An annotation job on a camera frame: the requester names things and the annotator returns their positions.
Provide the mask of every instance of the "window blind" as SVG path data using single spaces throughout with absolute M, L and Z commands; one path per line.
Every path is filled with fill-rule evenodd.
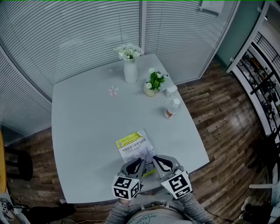
M 119 60 L 113 48 L 139 45 L 139 1 L 0 3 L 0 38 L 50 98 L 53 85 Z
M 148 1 L 145 54 L 155 53 L 175 83 L 196 79 L 214 53 L 236 2 L 221 14 L 200 11 L 199 1 Z
M 51 104 L 23 80 L 1 52 L 0 123 L 25 135 L 51 125 Z

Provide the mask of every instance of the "teal wall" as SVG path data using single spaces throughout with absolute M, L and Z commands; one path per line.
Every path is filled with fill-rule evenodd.
M 229 66 L 230 58 L 235 58 L 240 48 L 249 36 L 258 18 L 257 8 L 262 8 L 263 1 L 241 1 L 229 30 L 220 45 L 216 56 Z

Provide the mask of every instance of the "white marker cube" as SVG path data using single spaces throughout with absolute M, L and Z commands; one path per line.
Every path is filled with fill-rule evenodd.
M 179 197 L 182 197 L 192 191 L 189 175 L 186 171 L 162 182 L 161 185 L 168 190 L 175 199 L 178 199 Z
M 131 200 L 140 191 L 140 181 L 138 179 L 115 176 L 112 190 L 115 197 Z

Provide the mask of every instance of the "black trousers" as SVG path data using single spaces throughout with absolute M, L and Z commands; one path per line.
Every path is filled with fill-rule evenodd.
M 253 206 L 251 204 L 246 205 L 243 220 L 253 224 L 267 224 L 270 220 L 270 214 L 273 206 Z
M 33 207 L 29 211 L 23 210 L 22 213 L 31 224 L 47 224 L 66 218 L 76 212 L 73 205 L 64 203 L 59 207 Z

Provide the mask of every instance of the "white vase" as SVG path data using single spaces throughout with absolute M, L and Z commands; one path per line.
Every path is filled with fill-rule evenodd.
M 135 64 L 135 59 L 130 61 L 124 61 L 124 78 L 127 83 L 133 84 L 137 82 L 137 66 Z
M 147 96 L 155 96 L 157 94 L 157 92 L 155 92 L 154 90 L 148 89 L 146 87 L 146 84 L 144 84 L 143 91 Z

